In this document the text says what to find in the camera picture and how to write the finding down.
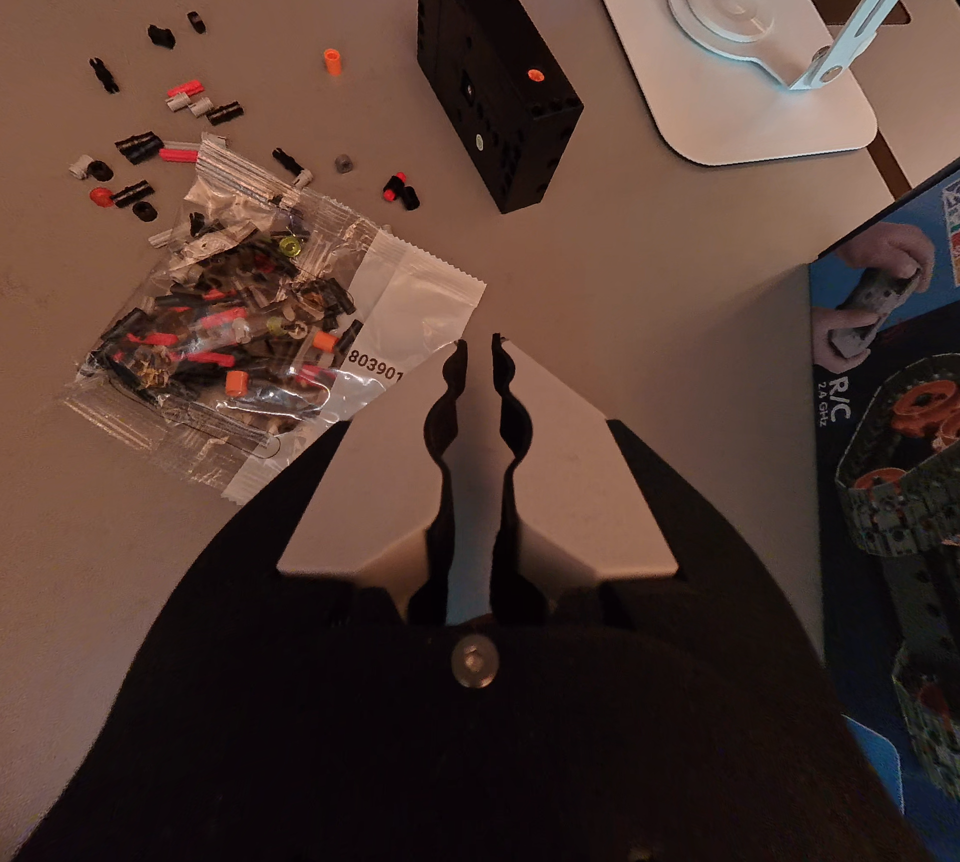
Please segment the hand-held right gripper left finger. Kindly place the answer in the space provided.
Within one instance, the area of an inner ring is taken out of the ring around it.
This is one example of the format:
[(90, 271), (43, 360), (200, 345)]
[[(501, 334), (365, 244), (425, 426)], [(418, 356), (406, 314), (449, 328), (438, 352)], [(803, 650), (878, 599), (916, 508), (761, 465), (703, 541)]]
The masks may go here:
[(459, 434), (464, 340), (356, 412), (280, 557), (280, 574), (387, 592), (400, 617), (444, 626), (455, 549), (445, 455)]

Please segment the clear plastic parts bag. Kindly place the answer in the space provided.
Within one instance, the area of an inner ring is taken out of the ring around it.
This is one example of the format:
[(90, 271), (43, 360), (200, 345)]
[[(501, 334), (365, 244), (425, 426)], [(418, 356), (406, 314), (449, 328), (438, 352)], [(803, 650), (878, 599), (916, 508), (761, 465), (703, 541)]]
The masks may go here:
[(231, 148), (198, 145), (174, 229), (64, 402), (236, 505), (458, 341), (486, 289)]

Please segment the group of black connector pins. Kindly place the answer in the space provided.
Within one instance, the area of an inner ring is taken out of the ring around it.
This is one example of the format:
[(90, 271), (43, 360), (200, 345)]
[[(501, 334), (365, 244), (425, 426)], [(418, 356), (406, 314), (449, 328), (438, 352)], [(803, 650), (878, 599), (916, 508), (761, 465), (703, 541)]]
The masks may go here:
[[(158, 47), (166, 48), (172, 50), (176, 47), (176, 37), (171, 28), (162, 28), (155, 24), (150, 24), (147, 28), (147, 34), (150, 42)], [(119, 84), (116, 81), (116, 78), (110, 68), (105, 64), (102, 59), (98, 56), (91, 57), (88, 60), (88, 64), (94, 72), (98, 82), (101, 84), (104, 91), (110, 95), (115, 95), (119, 93)], [(196, 95), (190, 96), (190, 102), (198, 98), (208, 97), (206, 95), (206, 89), (199, 92)], [(188, 107), (182, 109), (181, 111), (187, 111)], [(228, 103), (215, 105), (213, 104), (213, 109), (204, 116), (199, 118), (205, 118), (211, 127), (219, 127), (222, 124), (234, 121), (236, 118), (239, 118), (245, 113), (243, 106), (238, 100), (232, 100)], [(139, 164), (145, 160), (150, 160), (153, 157), (159, 155), (159, 150), (162, 147), (172, 147), (172, 148), (199, 148), (194, 144), (174, 144), (174, 143), (165, 143), (160, 136), (158, 136), (153, 131), (148, 131), (144, 133), (135, 134), (133, 136), (128, 136), (123, 140), (115, 142), (115, 147), (118, 152), (126, 159), (130, 164)], [(297, 175), (305, 168), (300, 165), (300, 163), (290, 156), (287, 152), (280, 148), (276, 148), (272, 157), (282, 165), (286, 171), (294, 174), (294, 179)]]

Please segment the white book stand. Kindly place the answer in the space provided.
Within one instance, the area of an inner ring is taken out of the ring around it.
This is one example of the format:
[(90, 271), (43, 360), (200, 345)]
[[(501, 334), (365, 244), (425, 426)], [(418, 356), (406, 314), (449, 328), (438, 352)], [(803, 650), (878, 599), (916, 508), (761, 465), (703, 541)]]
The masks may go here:
[(860, 0), (835, 37), (812, 0), (603, 0), (664, 141), (707, 167), (866, 148), (851, 67), (900, 0)]

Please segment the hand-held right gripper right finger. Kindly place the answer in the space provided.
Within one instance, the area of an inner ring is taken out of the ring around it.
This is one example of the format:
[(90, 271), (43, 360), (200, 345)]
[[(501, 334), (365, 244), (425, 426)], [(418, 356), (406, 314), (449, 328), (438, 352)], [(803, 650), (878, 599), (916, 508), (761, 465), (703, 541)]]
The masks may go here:
[(679, 569), (608, 420), (513, 342), (491, 340), (510, 451), (490, 567), (496, 621), (537, 625), (571, 592)]

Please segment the blue robot kit box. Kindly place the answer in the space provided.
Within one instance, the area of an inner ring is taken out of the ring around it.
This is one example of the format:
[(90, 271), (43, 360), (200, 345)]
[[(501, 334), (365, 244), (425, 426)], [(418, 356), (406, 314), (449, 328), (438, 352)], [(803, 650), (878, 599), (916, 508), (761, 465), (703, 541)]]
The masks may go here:
[(826, 667), (906, 822), (958, 860), (958, 161), (808, 285)]

